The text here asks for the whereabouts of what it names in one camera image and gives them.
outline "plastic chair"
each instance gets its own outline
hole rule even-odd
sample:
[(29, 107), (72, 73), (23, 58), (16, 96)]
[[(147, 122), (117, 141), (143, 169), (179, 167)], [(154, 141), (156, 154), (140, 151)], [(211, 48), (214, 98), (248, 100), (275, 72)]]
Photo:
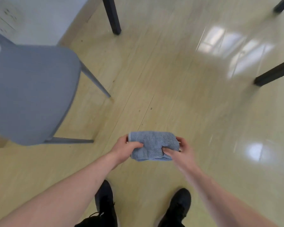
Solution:
[(25, 146), (94, 142), (53, 136), (71, 107), (81, 71), (110, 97), (76, 53), (15, 45), (2, 35), (0, 46), (0, 135)]

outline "person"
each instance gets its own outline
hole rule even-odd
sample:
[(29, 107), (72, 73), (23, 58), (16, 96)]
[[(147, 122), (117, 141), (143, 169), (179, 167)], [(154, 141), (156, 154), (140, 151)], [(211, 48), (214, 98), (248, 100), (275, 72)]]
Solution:
[[(220, 187), (196, 164), (193, 149), (184, 138), (177, 137), (180, 152), (162, 148), (198, 192), (219, 227), (276, 227), (238, 198)], [(0, 227), (86, 227), (120, 226), (114, 209), (113, 193), (105, 180), (108, 173), (129, 158), (139, 142), (120, 137), (111, 151), (80, 171), (51, 186), (0, 220)], [(76, 224), (95, 196), (98, 215)], [(191, 203), (187, 189), (180, 189), (171, 199), (159, 227), (178, 227)]]

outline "hand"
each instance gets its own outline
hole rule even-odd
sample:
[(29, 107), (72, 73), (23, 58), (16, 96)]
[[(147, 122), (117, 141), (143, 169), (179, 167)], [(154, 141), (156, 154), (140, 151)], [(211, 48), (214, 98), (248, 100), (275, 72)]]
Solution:
[(116, 164), (119, 165), (129, 158), (135, 148), (143, 147), (143, 143), (128, 142), (127, 135), (118, 138), (117, 142), (109, 152), (116, 158)]
[(163, 147), (162, 150), (165, 154), (169, 155), (174, 164), (186, 176), (189, 172), (193, 172), (198, 168), (195, 163), (193, 149), (184, 138), (176, 137), (180, 143), (180, 152)]

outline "electrical outlet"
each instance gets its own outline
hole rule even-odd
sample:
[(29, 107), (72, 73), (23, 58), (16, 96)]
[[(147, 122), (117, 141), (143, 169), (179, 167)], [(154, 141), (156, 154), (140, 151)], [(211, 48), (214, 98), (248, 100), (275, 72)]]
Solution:
[(22, 15), (12, 3), (6, 0), (0, 1), (0, 18), (8, 23), (13, 29), (17, 29), (22, 22)]
[(0, 18), (0, 34), (10, 39), (15, 30)]

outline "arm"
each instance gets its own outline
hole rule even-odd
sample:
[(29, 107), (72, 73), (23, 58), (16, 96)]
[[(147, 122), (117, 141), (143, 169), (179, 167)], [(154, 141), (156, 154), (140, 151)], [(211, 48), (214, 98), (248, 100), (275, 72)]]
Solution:
[(198, 192), (207, 210), (219, 227), (277, 227), (251, 207), (220, 187), (196, 165), (192, 148), (177, 137), (181, 152), (163, 148), (175, 165)]
[(73, 227), (108, 173), (129, 158), (139, 142), (120, 137), (112, 150), (65, 178), (0, 220), (0, 227)]

